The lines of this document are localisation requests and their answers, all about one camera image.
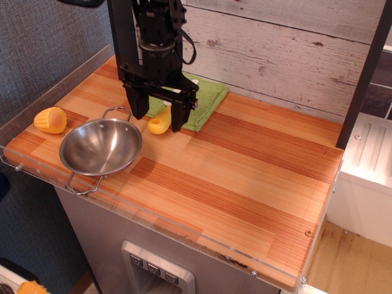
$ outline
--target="dispenser button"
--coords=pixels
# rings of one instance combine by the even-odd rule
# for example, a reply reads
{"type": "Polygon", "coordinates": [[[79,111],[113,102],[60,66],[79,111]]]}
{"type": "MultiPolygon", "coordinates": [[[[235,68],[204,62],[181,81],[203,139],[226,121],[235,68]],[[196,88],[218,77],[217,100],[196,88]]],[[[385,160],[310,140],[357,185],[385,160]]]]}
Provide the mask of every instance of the dispenser button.
{"type": "Polygon", "coordinates": [[[138,258],[138,257],[136,257],[136,256],[134,256],[134,255],[132,255],[132,254],[130,254],[130,259],[132,260],[132,262],[134,263],[134,265],[143,267],[143,261],[142,261],[140,258],[138,258]]]}
{"type": "Polygon", "coordinates": [[[166,280],[171,282],[172,284],[178,285],[178,278],[168,272],[165,272],[166,280]]]}
{"type": "Polygon", "coordinates": [[[160,269],[157,266],[147,263],[147,267],[150,273],[160,276],[160,269]]]}

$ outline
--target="stainless steel bowl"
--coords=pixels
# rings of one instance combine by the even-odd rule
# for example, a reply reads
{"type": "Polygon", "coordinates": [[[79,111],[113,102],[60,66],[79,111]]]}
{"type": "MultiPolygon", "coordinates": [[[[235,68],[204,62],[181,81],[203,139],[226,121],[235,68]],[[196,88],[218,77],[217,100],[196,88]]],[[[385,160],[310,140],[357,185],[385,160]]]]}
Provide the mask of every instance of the stainless steel bowl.
{"type": "MultiPolygon", "coordinates": [[[[107,111],[124,107],[110,108],[107,111]]],[[[85,176],[107,176],[127,168],[138,156],[142,139],[139,130],[128,121],[104,118],[86,122],[72,130],[60,146],[61,162],[74,173],[85,176]]]]}

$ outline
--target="metal bowl handle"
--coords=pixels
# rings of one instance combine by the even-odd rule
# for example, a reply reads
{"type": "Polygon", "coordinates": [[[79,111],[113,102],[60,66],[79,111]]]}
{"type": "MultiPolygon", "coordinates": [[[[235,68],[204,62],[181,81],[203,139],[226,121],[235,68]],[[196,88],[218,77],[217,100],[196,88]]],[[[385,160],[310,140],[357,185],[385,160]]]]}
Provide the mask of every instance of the metal bowl handle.
{"type": "Polygon", "coordinates": [[[92,190],[87,190],[87,191],[84,191],[84,192],[77,192],[73,187],[70,186],[70,183],[71,183],[72,178],[74,177],[74,175],[75,175],[75,173],[72,172],[71,175],[70,175],[70,177],[69,177],[69,179],[68,179],[68,182],[67,182],[67,184],[66,184],[66,189],[67,189],[67,190],[70,190],[72,193],[74,193],[75,195],[78,195],[78,196],[86,195],[86,194],[88,194],[88,193],[93,193],[93,192],[95,192],[96,190],[98,190],[98,187],[99,187],[99,185],[100,185],[100,182],[102,182],[103,178],[106,178],[106,177],[107,177],[107,176],[101,176],[101,177],[99,178],[98,183],[97,183],[97,185],[96,185],[96,187],[95,187],[94,189],[92,189],[92,190]]]}
{"type": "Polygon", "coordinates": [[[126,112],[129,113],[129,116],[128,116],[128,118],[127,118],[127,121],[129,121],[129,120],[130,120],[130,117],[132,116],[132,112],[131,112],[128,108],[123,107],[123,106],[117,106],[117,107],[113,107],[113,108],[108,108],[108,109],[106,109],[104,115],[103,115],[101,118],[105,118],[105,116],[107,115],[107,113],[108,113],[109,111],[116,110],[116,109],[119,109],[119,108],[121,108],[121,109],[123,109],[123,110],[125,110],[126,112]]]}

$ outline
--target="white vent grille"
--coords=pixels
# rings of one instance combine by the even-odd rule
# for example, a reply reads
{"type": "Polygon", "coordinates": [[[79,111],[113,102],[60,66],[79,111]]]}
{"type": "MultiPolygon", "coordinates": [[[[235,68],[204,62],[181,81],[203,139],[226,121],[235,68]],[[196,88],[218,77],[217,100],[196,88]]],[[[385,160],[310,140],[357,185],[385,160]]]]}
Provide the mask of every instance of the white vent grille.
{"type": "Polygon", "coordinates": [[[392,121],[360,113],[342,172],[392,187],[392,121]]]}

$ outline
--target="white wood plank wall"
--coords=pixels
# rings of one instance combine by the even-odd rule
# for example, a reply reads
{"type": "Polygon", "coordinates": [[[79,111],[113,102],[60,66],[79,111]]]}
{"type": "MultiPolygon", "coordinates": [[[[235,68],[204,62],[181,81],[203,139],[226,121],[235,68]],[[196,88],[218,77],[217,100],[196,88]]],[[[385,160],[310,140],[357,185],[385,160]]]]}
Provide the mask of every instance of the white wood plank wall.
{"type": "MultiPolygon", "coordinates": [[[[186,0],[197,59],[231,92],[342,123],[385,0],[186,0]]],[[[184,55],[192,48],[184,42],[184,55]]]]}

